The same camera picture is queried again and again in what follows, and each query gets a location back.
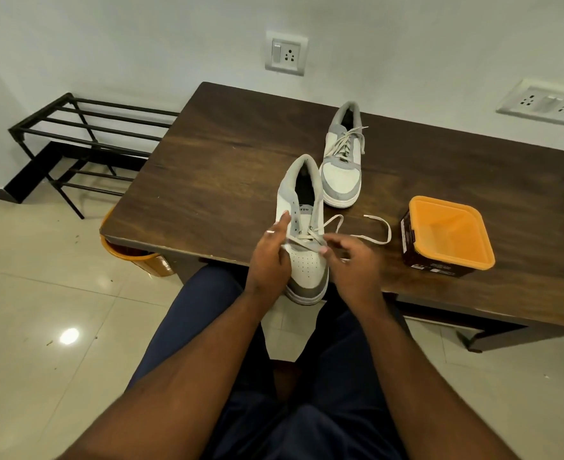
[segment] wooden table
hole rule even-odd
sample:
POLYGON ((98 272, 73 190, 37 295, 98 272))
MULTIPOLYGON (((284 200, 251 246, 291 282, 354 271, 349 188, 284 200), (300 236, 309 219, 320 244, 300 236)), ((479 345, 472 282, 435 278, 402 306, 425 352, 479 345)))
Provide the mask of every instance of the wooden table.
MULTIPOLYGON (((322 161, 335 108, 202 83, 102 227, 111 242, 175 259, 248 264, 274 222, 293 160, 322 161)), ((564 335, 564 151, 363 113, 361 196, 342 232, 393 240, 376 247, 383 291, 404 301, 491 318, 467 342, 486 350, 564 335), (497 264, 462 278, 401 262, 399 220, 415 195, 477 208, 497 264)))

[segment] orange dustbin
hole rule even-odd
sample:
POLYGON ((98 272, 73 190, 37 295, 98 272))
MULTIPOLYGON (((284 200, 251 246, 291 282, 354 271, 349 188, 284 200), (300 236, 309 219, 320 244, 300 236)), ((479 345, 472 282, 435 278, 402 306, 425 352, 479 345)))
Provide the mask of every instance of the orange dustbin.
MULTIPOLYGON (((113 210, 114 209, 112 208, 103 218, 103 223, 101 223, 102 226, 107 221, 107 218, 111 215, 113 210)), ((159 253, 152 253, 140 250, 139 248, 124 247, 122 245, 111 243, 101 234, 99 234, 99 236, 101 238, 101 245, 103 245, 103 247, 116 258, 130 261, 147 273, 152 274, 152 276, 164 277, 174 274, 174 271, 171 269, 167 260, 165 260, 159 253)))
POLYGON ((417 196, 401 220, 403 262, 448 276, 495 265, 484 221, 476 208, 417 196))

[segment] left hand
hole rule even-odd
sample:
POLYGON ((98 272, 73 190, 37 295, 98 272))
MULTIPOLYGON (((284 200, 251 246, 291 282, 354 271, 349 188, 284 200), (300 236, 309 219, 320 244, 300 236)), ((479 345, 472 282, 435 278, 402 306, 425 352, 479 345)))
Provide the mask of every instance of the left hand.
POLYGON ((281 248, 290 222, 291 216, 285 211, 280 220, 269 228, 273 233, 264 233, 250 259, 244 293, 263 306, 263 314, 273 306, 291 278, 291 258, 281 248))

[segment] sneaker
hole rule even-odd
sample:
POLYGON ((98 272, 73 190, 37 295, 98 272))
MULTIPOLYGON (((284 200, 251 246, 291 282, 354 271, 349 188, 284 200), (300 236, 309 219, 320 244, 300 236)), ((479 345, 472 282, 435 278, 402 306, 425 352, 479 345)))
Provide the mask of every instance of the sneaker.
POLYGON ((320 174, 324 202, 333 208, 351 207, 361 191, 361 155, 365 138, 361 112, 355 102, 347 102, 333 117, 324 146, 320 174))
POLYGON ((329 268, 318 250, 323 239, 323 184, 314 159, 301 155, 291 164, 278 189, 276 219, 288 211, 291 222, 286 235, 295 242, 286 243, 291 257, 291 279, 285 294, 299 305, 318 303, 329 285, 329 268))

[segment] shoe insole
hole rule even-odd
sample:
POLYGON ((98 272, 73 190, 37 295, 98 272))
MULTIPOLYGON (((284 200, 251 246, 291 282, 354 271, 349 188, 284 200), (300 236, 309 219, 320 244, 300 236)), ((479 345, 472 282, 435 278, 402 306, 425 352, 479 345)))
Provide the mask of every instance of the shoe insole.
POLYGON ((312 187, 312 179, 309 177, 309 171, 305 164, 297 176, 297 181, 295 182, 295 192, 297 193, 297 198, 299 199, 299 205, 309 205, 310 207, 314 206, 314 187, 312 187))
POLYGON ((341 125, 344 126, 347 131, 354 128, 354 113, 350 108, 346 110, 346 114, 344 114, 344 118, 341 120, 341 125))

